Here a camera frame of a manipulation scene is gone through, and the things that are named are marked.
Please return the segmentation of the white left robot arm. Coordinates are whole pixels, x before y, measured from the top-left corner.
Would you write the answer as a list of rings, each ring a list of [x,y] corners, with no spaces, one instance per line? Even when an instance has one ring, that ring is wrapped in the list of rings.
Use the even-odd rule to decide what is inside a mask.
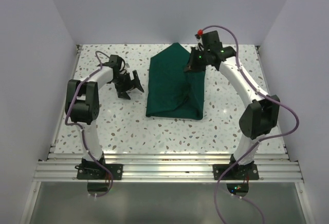
[[[81,134],[83,157],[76,166],[78,179],[112,180],[113,168],[105,162],[101,148],[97,119],[100,112],[99,90],[106,84],[113,84],[119,99],[128,100],[129,91],[143,87],[136,70],[129,72],[125,60],[118,55],[107,55],[96,51],[95,57],[103,55],[107,62],[100,62],[90,75],[79,80],[71,79],[67,83],[65,100],[65,125],[77,126]]]

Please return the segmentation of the green surgical cloth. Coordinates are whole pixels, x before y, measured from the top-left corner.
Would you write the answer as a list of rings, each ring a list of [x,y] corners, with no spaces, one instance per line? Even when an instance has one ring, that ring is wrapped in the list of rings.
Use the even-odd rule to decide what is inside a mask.
[[[201,120],[205,101],[205,72],[184,72],[190,53],[174,43],[150,59],[145,115]]]

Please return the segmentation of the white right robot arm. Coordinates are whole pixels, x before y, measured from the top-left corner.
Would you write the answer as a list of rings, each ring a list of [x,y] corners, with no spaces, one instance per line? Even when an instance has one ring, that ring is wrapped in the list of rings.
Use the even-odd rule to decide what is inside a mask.
[[[239,119],[242,132],[237,149],[228,165],[213,165],[216,180],[243,180],[259,178],[254,163],[260,139],[276,127],[279,114],[278,96],[269,96],[246,72],[239,58],[239,50],[224,47],[217,31],[199,30],[195,35],[197,46],[191,48],[185,72],[202,72],[213,66],[232,84],[245,110]]]

